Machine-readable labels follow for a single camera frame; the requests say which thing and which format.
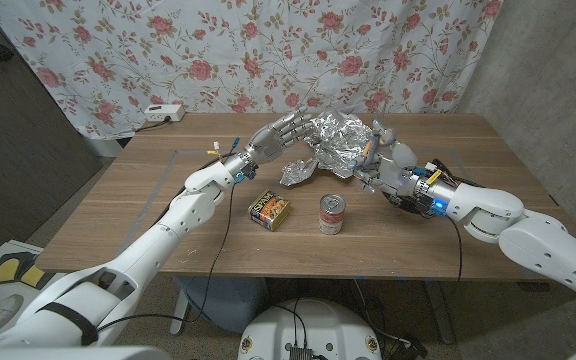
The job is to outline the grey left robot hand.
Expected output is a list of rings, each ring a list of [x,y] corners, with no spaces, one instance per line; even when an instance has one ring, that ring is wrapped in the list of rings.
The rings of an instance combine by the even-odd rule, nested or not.
[[[262,165],[277,159],[285,149],[309,136],[314,129],[307,107],[301,106],[259,129],[240,157],[249,164]]]

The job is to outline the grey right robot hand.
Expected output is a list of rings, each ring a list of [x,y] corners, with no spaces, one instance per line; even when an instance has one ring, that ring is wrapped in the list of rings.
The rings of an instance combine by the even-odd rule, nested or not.
[[[412,179],[412,170],[416,165],[416,155],[397,140],[396,132],[374,121],[369,143],[350,161],[348,168],[364,191],[402,197],[413,194],[416,181]]]

